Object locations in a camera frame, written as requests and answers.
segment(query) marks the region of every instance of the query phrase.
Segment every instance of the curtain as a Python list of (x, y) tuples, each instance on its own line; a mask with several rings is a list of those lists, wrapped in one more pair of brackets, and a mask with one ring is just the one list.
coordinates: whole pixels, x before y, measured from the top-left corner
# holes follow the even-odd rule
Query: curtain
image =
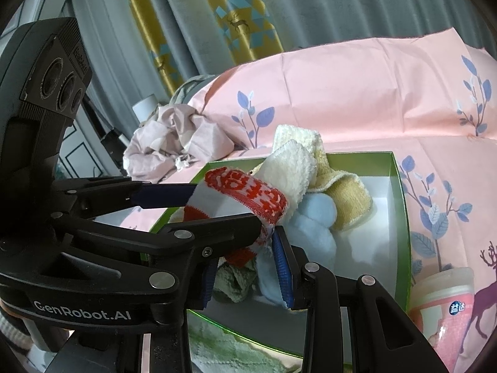
[(155, 94), (166, 102), (165, 85), (143, 43), (128, 0), (68, 0), (93, 69), (90, 99), (129, 139), (138, 127), (132, 106)]
[(104, 113), (127, 135), (131, 105), (182, 81), (299, 47), (454, 27), (497, 57), (469, 0), (71, 0)]

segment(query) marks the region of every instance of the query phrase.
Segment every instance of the pink plastic bottle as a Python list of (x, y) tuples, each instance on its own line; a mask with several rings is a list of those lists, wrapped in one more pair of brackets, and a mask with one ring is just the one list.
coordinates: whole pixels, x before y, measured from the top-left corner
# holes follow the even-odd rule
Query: pink plastic bottle
[(450, 373), (456, 366), (475, 300), (471, 268), (455, 268), (426, 278), (411, 290), (409, 317)]

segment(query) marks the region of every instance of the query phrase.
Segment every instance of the gray curtain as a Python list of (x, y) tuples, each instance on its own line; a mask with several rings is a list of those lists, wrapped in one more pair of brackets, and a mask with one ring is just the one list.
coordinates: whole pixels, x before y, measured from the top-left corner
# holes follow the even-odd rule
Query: gray curtain
[[(208, 0), (151, 0), (183, 79), (219, 74), (234, 61)], [(470, 46), (497, 57), (469, 0), (263, 0), (285, 51), (368, 37), (413, 37), (454, 27)], [(130, 137), (131, 106), (167, 100), (126, 0), (70, 0), (95, 73), (89, 93)]]
[(143, 44), (127, 0), (68, 0), (93, 69), (90, 99), (110, 123), (131, 138), (138, 127), (132, 106), (150, 94), (168, 96)]

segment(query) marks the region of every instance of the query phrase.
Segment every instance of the camera lens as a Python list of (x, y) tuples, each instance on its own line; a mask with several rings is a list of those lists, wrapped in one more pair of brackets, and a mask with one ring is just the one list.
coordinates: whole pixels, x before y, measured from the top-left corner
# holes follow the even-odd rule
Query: camera lens
[(78, 108), (82, 97), (83, 97), (83, 90), (80, 88), (77, 91), (76, 95), (74, 96), (73, 105), (71, 106), (71, 111), (74, 112), (76, 110), (76, 108)]
[(69, 99), (71, 95), (73, 95), (74, 90), (74, 74), (69, 74), (69, 76), (64, 81), (64, 85), (62, 86), (62, 90), (59, 94), (59, 102), (58, 107), (59, 110), (63, 110), (67, 104), (69, 103)]
[(48, 98), (52, 94), (52, 92), (54, 92), (55, 87), (59, 83), (61, 71), (62, 60), (60, 58), (57, 58), (48, 67), (45, 75), (43, 76), (43, 81), (41, 82), (42, 98)]

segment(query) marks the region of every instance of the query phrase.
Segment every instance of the white cylinder object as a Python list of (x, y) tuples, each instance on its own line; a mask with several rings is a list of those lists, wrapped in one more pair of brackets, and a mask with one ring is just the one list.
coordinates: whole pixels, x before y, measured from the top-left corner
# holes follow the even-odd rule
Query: white cylinder object
[(129, 147), (129, 145), (131, 144), (131, 142), (128, 140), (128, 138), (121, 134), (119, 135), (119, 140), (126, 146), (126, 147)]
[(133, 105), (133, 112), (135, 113), (140, 123), (146, 121), (150, 114), (157, 108), (158, 99), (155, 94), (149, 95), (147, 98), (142, 99), (140, 102)]

